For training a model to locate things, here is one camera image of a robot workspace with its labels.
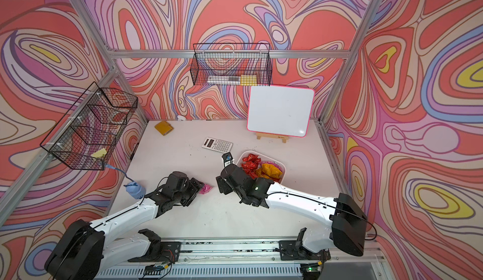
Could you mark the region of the white storage box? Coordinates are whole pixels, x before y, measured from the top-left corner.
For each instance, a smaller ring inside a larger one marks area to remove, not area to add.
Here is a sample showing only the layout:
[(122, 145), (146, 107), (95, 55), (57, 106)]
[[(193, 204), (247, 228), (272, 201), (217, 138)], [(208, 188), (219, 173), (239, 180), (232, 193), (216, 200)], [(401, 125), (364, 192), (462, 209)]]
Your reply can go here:
[[(277, 161), (277, 160), (275, 160), (275, 159), (273, 159), (273, 158), (271, 158), (271, 157), (268, 157), (268, 156), (266, 156), (266, 155), (264, 155), (264, 154), (261, 154), (261, 153), (255, 152), (254, 150), (247, 150), (247, 151), (243, 152), (243, 153), (242, 153), (242, 155), (240, 156), (240, 158), (238, 159), (238, 161), (236, 162), (236, 165), (237, 165), (238, 167), (242, 168), (242, 164), (244, 163), (242, 159), (243, 159), (244, 157), (248, 156), (249, 154), (256, 154), (256, 155), (259, 155), (259, 157), (261, 158), (261, 161), (259, 162), (259, 167), (260, 167), (260, 165), (261, 165), (261, 164), (273, 164), (273, 165), (275, 165), (276, 167), (278, 167), (278, 168), (279, 168), (279, 169), (280, 169), (280, 170), (283, 172), (283, 174), (284, 174), (284, 175), (283, 175), (282, 179), (280, 179), (279, 181), (275, 181), (275, 182), (276, 182), (276, 183), (282, 183), (282, 181), (283, 181), (283, 179), (284, 179), (284, 177), (285, 177), (285, 175), (286, 175), (286, 168), (285, 168), (284, 164), (283, 164), (283, 163), (281, 163), (281, 162), (279, 162), (279, 161)], [(257, 178), (258, 178), (258, 177), (257, 177), (257, 175), (256, 175), (255, 173), (252, 173), (252, 174), (250, 174), (250, 175), (248, 175), (248, 176), (249, 176), (250, 178), (252, 178), (252, 179), (257, 179)]]

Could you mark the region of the pink tea bag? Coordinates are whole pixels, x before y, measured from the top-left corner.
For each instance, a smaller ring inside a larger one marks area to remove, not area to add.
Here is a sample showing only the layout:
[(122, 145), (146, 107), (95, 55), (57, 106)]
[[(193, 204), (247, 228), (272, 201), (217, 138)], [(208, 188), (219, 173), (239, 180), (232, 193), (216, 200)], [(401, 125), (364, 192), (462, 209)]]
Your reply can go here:
[(199, 194), (207, 194), (209, 193), (211, 190), (213, 189), (213, 187), (209, 184), (205, 184), (199, 191)]

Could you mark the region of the yellow tea bag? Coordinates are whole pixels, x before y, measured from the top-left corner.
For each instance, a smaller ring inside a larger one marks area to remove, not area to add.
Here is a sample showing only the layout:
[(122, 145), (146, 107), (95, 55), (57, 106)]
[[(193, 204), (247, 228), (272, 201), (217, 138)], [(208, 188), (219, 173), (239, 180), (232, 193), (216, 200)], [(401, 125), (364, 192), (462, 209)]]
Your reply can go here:
[(279, 181), (283, 177), (283, 172), (273, 164), (261, 164), (258, 169), (255, 170), (255, 174), (258, 178), (272, 179)]

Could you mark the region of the red tea bag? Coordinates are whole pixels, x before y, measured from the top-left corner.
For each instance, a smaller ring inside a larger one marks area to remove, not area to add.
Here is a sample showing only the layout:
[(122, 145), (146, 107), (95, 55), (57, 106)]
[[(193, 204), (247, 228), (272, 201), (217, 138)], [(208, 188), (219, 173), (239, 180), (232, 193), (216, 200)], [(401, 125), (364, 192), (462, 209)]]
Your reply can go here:
[(252, 173), (255, 173), (255, 170), (259, 168), (259, 163), (247, 161), (241, 165), (241, 168), (245, 171), (246, 174), (250, 175)]
[(261, 158), (259, 157), (259, 155), (249, 154), (248, 156), (244, 157), (242, 160), (245, 163), (251, 162), (254, 164), (258, 164), (261, 161)]

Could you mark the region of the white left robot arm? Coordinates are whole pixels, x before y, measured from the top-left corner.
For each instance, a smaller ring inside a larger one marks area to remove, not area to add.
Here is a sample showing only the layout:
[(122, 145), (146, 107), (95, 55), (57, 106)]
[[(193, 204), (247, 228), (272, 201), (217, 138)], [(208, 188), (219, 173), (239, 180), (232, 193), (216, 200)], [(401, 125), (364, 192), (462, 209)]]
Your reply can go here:
[(188, 207), (205, 184), (174, 171), (158, 187), (135, 204), (107, 217), (73, 222), (45, 262), (44, 269), (54, 279), (94, 279), (100, 272), (122, 262), (173, 264), (174, 251), (149, 229), (122, 235), (161, 217), (175, 207)]

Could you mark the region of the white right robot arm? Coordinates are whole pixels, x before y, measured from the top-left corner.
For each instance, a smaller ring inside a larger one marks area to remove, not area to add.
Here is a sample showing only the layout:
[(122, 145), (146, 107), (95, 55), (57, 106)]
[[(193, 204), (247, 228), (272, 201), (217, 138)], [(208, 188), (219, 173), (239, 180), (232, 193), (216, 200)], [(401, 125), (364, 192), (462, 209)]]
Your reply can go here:
[(316, 227), (299, 232), (298, 247), (304, 251), (314, 254), (336, 247), (363, 256), (369, 220), (350, 195), (340, 193), (333, 198), (303, 193), (271, 179), (253, 179), (235, 164), (225, 166), (216, 181), (220, 193), (234, 192), (243, 204), (287, 210), (317, 222)]

